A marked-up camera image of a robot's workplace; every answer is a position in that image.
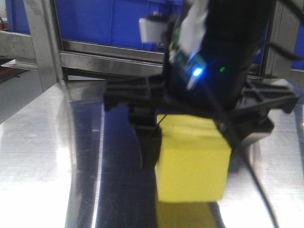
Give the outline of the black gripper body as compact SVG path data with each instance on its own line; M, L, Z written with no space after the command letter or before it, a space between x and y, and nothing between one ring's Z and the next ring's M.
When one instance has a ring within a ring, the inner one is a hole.
M106 110L119 105L132 113L162 110L223 122L249 122L267 118L272 109L291 113L299 96L288 86L273 85L247 77L253 58L246 55L177 55L160 75L140 80L108 83L104 93Z

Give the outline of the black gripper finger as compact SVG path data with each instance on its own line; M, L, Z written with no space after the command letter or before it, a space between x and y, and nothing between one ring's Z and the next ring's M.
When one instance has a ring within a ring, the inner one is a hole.
M244 149L269 136L274 124L266 116L242 116L219 120L219 132L228 142L232 152Z
M157 124L156 110L130 106L128 121L140 147L141 168L153 169L162 143L162 130Z

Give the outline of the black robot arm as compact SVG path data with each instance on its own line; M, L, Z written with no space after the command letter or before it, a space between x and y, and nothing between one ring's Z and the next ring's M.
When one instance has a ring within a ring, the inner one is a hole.
M291 61L303 57L262 36L274 0L207 0L184 3L167 21L162 73L108 83L105 109L127 105L141 151L141 167L153 168L170 117L208 118L233 150L270 134L272 109L293 111L299 97L287 86L247 78L261 48Z

